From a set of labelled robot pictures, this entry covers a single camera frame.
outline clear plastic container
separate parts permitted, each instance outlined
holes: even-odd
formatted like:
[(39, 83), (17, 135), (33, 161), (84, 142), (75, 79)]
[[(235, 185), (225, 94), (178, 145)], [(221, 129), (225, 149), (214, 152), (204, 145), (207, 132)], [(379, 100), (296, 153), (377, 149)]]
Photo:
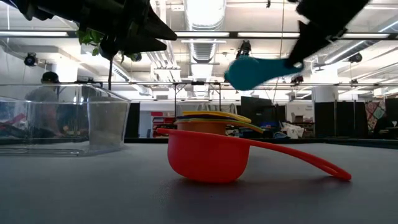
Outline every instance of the clear plastic container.
[(0, 85), (0, 154), (117, 151), (129, 105), (92, 85)]

